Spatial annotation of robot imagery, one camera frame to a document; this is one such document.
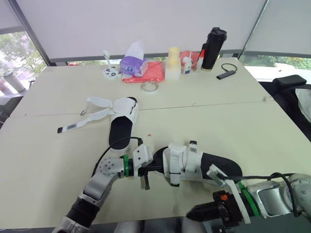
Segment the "barcode label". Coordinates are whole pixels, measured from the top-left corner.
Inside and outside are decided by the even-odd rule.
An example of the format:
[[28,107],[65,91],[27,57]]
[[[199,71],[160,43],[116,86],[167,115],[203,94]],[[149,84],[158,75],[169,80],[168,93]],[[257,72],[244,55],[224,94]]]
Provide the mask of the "barcode label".
[[68,125],[67,130],[71,130],[71,129],[76,128],[76,127],[77,127],[77,124]]

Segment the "black thermos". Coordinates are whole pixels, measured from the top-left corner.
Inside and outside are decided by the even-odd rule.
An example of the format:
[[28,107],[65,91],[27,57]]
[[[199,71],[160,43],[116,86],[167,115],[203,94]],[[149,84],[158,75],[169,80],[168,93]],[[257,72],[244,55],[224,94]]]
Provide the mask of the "black thermos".
[[220,28],[213,28],[207,36],[207,41],[203,44],[205,54],[202,63],[203,70],[212,70],[218,57],[219,51],[227,39],[227,32]]

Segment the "red object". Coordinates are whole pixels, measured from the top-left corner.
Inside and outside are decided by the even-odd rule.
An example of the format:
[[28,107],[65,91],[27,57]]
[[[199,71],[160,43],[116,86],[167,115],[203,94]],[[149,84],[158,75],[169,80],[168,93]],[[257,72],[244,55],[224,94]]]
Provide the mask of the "red object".
[[162,62],[148,62],[148,69],[144,76],[123,79],[126,83],[143,83],[148,81],[161,82],[164,80],[164,71]]
[[220,199],[221,200],[228,200],[228,196],[227,195],[222,195],[222,196],[220,196]]
[[[179,54],[179,58],[180,58],[180,61],[181,61],[181,65],[184,66],[185,63],[183,62],[183,59],[184,57],[189,57],[190,55],[190,50],[187,50],[187,51],[182,51],[180,54]],[[191,68],[196,68],[196,64],[198,62],[198,58],[199,58],[199,53],[198,52],[194,52],[192,51],[191,53],[191,59],[192,59],[192,66]]]
[[200,58],[204,58],[204,54],[205,54],[205,49],[202,49],[201,52],[200,52],[200,56],[199,57]]

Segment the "yellow bottle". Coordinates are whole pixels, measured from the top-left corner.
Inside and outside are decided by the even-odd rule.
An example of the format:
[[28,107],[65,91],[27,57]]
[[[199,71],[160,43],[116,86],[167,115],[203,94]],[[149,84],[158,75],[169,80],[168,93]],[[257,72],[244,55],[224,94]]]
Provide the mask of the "yellow bottle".
[[179,59],[179,48],[170,47],[169,57],[165,67],[165,79],[166,80],[179,80],[181,74],[181,64]]

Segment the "red cloth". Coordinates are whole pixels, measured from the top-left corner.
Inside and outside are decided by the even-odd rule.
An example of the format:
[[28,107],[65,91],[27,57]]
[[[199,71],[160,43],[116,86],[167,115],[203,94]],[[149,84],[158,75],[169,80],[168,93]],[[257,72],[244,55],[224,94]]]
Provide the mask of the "red cloth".
[[123,79],[126,83],[143,83],[148,81],[161,82],[164,80],[164,70],[162,62],[148,62],[148,69],[144,76]]

